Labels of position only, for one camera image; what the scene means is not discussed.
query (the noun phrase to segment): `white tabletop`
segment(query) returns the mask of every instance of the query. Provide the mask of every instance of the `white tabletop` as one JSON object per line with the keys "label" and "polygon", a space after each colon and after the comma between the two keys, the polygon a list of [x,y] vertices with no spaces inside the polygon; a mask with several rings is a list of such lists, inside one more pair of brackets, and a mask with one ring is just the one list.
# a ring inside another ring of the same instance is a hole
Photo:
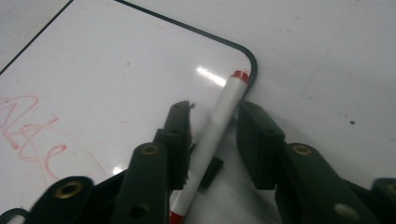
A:
{"label": "white tabletop", "polygon": [[[366,188],[395,177],[396,2],[132,2],[250,49],[259,72],[247,100],[274,118],[288,142],[315,147],[341,177]],[[186,223],[280,221],[273,193],[250,183],[233,131],[218,152],[223,169],[197,194]]]}

